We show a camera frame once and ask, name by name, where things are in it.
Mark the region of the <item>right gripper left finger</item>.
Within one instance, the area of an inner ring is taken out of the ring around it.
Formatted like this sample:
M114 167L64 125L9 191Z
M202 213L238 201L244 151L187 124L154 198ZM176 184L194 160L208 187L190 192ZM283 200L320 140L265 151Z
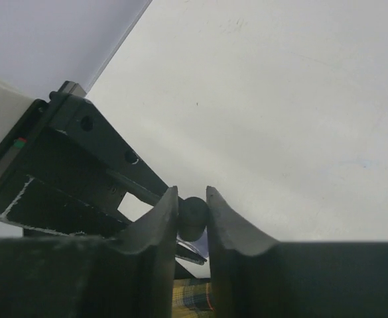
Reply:
M0 238L0 317L170 317L178 190L114 238Z

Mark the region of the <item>black nail polish brush cap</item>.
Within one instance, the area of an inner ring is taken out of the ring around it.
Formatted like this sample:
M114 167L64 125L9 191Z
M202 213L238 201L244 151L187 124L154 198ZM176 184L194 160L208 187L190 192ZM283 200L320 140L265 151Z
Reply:
M180 199L178 203L179 237L187 242L199 240L209 219L207 203L199 197Z

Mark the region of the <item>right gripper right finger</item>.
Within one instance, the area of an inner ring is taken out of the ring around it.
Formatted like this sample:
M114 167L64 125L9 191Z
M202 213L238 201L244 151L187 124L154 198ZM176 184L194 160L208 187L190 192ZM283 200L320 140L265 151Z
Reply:
M217 317L388 317L388 242L282 242L206 201Z

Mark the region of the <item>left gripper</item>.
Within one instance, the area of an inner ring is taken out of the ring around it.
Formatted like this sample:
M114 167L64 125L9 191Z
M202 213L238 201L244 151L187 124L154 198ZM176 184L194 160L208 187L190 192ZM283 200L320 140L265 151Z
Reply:
M34 99L0 141L0 222L53 235L112 237L131 194L156 206L168 186L70 81Z

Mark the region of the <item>yellow plaid sleeve forearm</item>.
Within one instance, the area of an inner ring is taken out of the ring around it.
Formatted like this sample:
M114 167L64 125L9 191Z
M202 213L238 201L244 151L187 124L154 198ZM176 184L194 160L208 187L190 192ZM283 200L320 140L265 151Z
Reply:
M215 317L212 284L207 278L175 280L172 292L172 317Z

